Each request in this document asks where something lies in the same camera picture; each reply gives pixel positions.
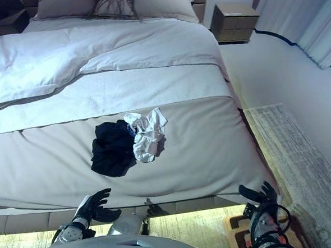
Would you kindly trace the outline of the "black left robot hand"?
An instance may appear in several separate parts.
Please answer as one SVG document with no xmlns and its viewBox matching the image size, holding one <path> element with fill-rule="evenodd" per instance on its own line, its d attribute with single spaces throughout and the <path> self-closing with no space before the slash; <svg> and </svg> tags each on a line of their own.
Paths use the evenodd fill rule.
<svg viewBox="0 0 331 248">
<path fill-rule="evenodd" d="M 111 188 L 107 188 L 90 196 L 78 209 L 74 219 L 85 219 L 88 224 L 91 220 L 108 223 L 118 219 L 121 215 L 121 209 L 112 210 L 103 207 L 107 203 L 111 191 Z"/>
</svg>

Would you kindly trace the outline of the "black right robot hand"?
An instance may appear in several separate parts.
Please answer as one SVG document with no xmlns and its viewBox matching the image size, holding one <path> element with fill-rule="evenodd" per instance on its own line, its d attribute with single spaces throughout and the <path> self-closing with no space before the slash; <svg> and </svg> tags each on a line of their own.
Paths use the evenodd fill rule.
<svg viewBox="0 0 331 248">
<path fill-rule="evenodd" d="M 278 195 L 275 189 L 273 189 L 273 187 L 267 181 L 264 181 L 264 183 L 262 184 L 261 191 L 254 191 L 250 188 L 245 187 L 244 185 L 239 185 L 238 191 L 246 199 L 249 199 L 259 204 L 277 202 Z"/>
</svg>

